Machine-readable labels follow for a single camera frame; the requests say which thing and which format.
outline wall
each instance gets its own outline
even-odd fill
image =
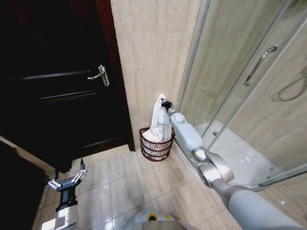
[[[307,92],[281,102],[276,93],[307,73],[307,21],[279,56],[228,127],[284,170],[307,162]],[[284,92],[291,97],[304,80]]]
[[[111,0],[135,148],[160,93],[176,101],[200,0]]]

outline glass panel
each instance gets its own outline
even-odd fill
[[[203,136],[215,140],[210,151],[220,154],[230,165],[235,174],[233,184],[253,187],[285,172],[293,175],[296,169],[306,168],[307,93],[290,101],[276,97],[283,87],[307,74],[307,52],[303,48],[307,44],[306,15],[307,1],[291,3]],[[259,84],[255,88],[245,87],[249,71],[272,44],[277,44],[280,56],[267,73],[277,52],[256,71],[253,84]],[[289,87],[284,97],[297,95],[306,82],[302,79]]]
[[[284,3],[282,0],[210,1],[180,108],[201,135]]]

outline door panel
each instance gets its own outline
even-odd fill
[[[109,0],[8,4],[1,134],[62,171],[98,151],[134,150]],[[99,65],[108,87],[88,79]]]

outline glass shower door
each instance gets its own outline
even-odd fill
[[[202,136],[204,147],[220,154],[231,166],[235,174],[233,184],[265,186],[305,171],[307,157],[304,148],[307,153],[307,147],[300,142],[301,139],[292,140],[302,148],[294,148],[299,155],[295,160],[286,154],[279,157],[277,152],[284,151],[278,148],[277,143],[286,141],[286,132],[302,130],[298,123],[291,120],[297,114],[300,116],[296,120],[307,129],[307,121],[303,121],[307,114],[302,109],[304,107],[297,104],[307,100],[302,96],[296,99],[295,104],[285,104],[272,97],[278,87],[281,89],[285,83],[300,77],[303,67],[297,67],[299,72],[294,74],[291,68],[294,64],[291,63],[288,65],[290,70],[284,69],[270,83],[262,85],[258,101],[255,101],[255,96],[260,89],[256,86],[270,79],[266,77],[261,81],[306,20],[306,9],[307,3],[303,0],[244,1],[244,4],[231,1],[231,5],[227,1],[209,3],[180,112]],[[274,45],[277,50],[269,52],[255,68],[263,54]],[[250,85],[245,83],[248,76]],[[288,105],[295,111],[293,114],[285,109]],[[275,122],[277,116],[283,113],[289,115],[284,126],[282,119],[279,123]],[[259,116],[264,122],[256,119]],[[275,161],[271,153],[282,160]]]
[[[201,136],[287,4],[286,0],[209,1],[180,108]],[[217,121],[214,125],[222,127]],[[204,138],[206,148],[214,137]]]

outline red wicker basket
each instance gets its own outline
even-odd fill
[[[146,157],[150,161],[163,161],[165,160],[169,152],[171,151],[172,144],[175,137],[174,129],[172,128],[172,136],[171,139],[166,142],[151,142],[143,137],[143,133],[146,132],[148,128],[140,129],[140,137],[141,137],[141,151],[144,157]]]

